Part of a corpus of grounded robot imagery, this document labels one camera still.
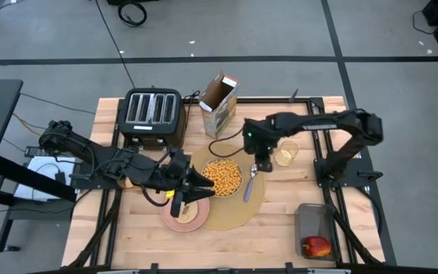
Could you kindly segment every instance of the wooden table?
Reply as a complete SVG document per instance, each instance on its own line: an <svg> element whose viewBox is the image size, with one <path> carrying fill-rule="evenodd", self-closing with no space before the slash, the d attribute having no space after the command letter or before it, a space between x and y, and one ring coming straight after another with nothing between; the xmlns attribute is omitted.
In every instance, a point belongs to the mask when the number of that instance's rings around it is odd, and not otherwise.
<svg viewBox="0 0 438 274"><path fill-rule="evenodd" d="M345 110L343 97L324 97L326 113ZM101 98L90 138L101 145L110 145L119 98ZM237 132L243 118L264 119L279 111L307 115L306 104L238 104L236 116L222 136ZM331 131L334 149L348 139L346 132ZM330 267L334 263L306 260L295 253L294 212L300 203L323 204L322 191L316 185L313 159L316 157L310 132L290 138L300 151L289 167L274 161L274 171L265 174L266 192L259 213L246 225L229 231L199 228L189 233L169 229L162 221L159 208L148 203L137 189L124 190L119 211L113 269L149 269L159 263L160 269L204 268L283 268L286 262L294 267ZM186 131L184 151L191 154L213 139L206 136L197 105L193 105ZM230 143L243 146L241 135ZM327 153L321 138L322 153ZM158 159L163 152L148 153ZM75 207L62 265L73 261L94 233L100 205L101 190L94 190ZM349 221L354 233L378 260L384 260L370 201L356 189L344 188ZM338 227L344 261L348 260L344 235ZM107 236L101 241L99 263L104 262Z"/></svg>

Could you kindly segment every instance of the woven placemat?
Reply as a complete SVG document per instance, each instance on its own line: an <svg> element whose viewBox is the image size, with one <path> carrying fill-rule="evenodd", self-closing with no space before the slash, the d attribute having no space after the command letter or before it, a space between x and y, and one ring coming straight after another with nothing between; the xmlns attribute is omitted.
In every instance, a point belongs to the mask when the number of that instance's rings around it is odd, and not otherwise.
<svg viewBox="0 0 438 274"><path fill-rule="evenodd" d="M238 147L227 144L214 144L212 145L214 152L220 155L228 155L235 152ZM201 173L204 166L212 159L217 157L213 156L208 147L205 147L194 154L192 154L191 165ZM237 153L230 157L241 166L243 171L243 183L240 189L228 197L210 197L211 209L209 216L203 228L209 228L214 230L228 230L237 228L247 223L258 212L262 206L263 197L265 196L265 181L263 180L263 174L259 172L253 181L251 196L248 202L244 202L244 193L248 186L250 179L249 169L254 164L254 157L247 155L244 151Z"/></svg>

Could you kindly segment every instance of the gray floor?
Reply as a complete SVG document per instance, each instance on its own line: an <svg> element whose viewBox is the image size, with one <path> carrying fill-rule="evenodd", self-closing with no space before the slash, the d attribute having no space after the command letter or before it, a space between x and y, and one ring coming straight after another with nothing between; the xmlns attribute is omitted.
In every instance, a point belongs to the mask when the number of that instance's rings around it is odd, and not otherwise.
<svg viewBox="0 0 438 274"><path fill-rule="evenodd" d="M122 25L116 8L100 3L124 57L334 55L320 0L147 2L148 21L138 29ZM344 56L438 56L433 37L411 28L412 13L427 0L328 3ZM28 0L0 11L0 59L116 57L94 2ZM386 139L370 151L385 174L379 188L398 264L438 267L438 62L347 68L358 107L383 118ZM129 65L137 86L182 94L203 90L220 69L241 80L241 95L290 95L296 88L302 96L344 95L333 62ZM121 97L131 87L121 65L8 65L0 66L0 78L22 79L27 94L87 110L95 109L99 97ZM90 134L93 121L26 97L15 112L39 126L68 119L82 135ZM37 143L14 120L5 138L22 148ZM0 155L25 160L4 142ZM8 243L22 251L0 253L0 273L58 268L68 226L17 222Z"/></svg>

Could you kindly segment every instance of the apple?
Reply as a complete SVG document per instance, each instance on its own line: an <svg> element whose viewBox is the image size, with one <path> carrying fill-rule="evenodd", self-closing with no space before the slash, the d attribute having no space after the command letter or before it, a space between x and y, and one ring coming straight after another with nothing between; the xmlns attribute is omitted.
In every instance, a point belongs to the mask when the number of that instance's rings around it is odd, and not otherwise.
<svg viewBox="0 0 438 274"><path fill-rule="evenodd" d="M307 256L327 256L331 253L331 243L320 236L306 237L303 240L303 253Z"/></svg>

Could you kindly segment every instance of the silver spoon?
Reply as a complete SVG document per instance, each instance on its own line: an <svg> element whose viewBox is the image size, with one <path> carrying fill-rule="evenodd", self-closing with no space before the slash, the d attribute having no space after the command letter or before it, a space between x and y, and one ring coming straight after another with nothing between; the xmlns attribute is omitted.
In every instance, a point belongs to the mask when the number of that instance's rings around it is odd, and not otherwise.
<svg viewBox="0 0 438 274"><path fill-rule="evenodd" d="M249 195L251 195L251 189L252 189L252 179L258 174L258 167L256 164L252 164L251 168L249 169L249 174L251 175L251 180L249 180L248 188L246 189L246 193L244 193L244 202L249 201Z"/></svg>

